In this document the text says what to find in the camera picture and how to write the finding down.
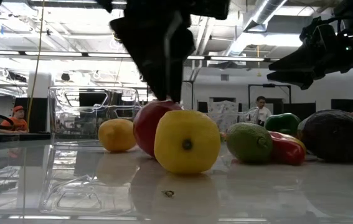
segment white shirt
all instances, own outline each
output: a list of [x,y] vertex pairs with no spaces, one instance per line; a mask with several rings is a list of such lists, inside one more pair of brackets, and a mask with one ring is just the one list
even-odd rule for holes
[[262,109],[259,109],[259,115],[258,119],[260,121],[266,121],[266,119],[271,115],[271,112],[268,108],[263,107]]

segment yellow cable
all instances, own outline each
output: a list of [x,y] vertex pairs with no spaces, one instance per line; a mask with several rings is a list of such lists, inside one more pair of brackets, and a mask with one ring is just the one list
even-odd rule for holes
[[41,50],[41,47],[42,47],[42,31],[43,31],[43,26],[44,26],[44,10],[45,10],[45,0],[42,1],[42,15],[40,17],[40,32],[39,32],[39,46],[38,46],[37,66],[35,68],[34,82],[32,83],[31,97],[30,97],[29,103],[28,103],[28,112],[27,112],[27,127],[28,127],[28,130],[29,130],[29,121],[30,121],[30,118],[31,118],[30,115],[31,115],[31,108],[32,108],[32,100],[34,99],[35,83],[37,81],[37,75],[38,75],[40,50]]

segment orange shirt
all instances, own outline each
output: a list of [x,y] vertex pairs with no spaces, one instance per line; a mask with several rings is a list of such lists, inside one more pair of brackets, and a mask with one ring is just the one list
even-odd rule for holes
[[[17,119],[15,117],[9,118],[10,120],[13,121],[14,127],[11,129],[11,131],[27,131],[27,121],[24,119]],[[2,121],[1,123],[2,126],[10,126],[10,123],[8,121]]]

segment green bell pepper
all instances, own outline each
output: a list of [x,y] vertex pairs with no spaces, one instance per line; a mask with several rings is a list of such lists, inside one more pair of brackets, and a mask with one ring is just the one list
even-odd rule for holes
[[300,118],[292,113],[271,115],[265,122],[265,128],[268,131],[296,136],[300,122]]

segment red apple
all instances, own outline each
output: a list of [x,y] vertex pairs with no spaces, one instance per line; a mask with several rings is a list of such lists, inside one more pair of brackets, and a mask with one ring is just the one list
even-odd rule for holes
[[139,110],[133,121],[133,134],[138,146],[147,154],[154,156],[154,140],[159,120],[171,110],[182,110],[172,101],[152,101]]

